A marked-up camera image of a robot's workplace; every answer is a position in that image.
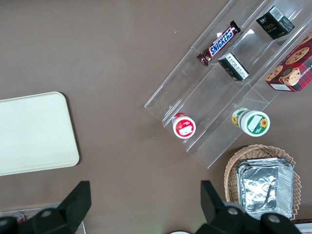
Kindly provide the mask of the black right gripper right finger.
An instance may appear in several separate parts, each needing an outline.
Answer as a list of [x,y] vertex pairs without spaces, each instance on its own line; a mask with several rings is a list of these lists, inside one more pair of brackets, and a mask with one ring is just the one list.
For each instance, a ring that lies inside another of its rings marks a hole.
[[261,234],[260,221],[225,205],[209,180],[201,181],[200,203],[206,218],[197,234]]

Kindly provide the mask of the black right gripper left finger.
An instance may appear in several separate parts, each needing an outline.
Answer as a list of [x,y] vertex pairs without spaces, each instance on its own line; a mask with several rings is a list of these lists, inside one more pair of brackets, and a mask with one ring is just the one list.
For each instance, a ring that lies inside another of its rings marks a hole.
[[56,207],[18,225],[19,234],[74,234],[91,207],[89,181],[81,181]]

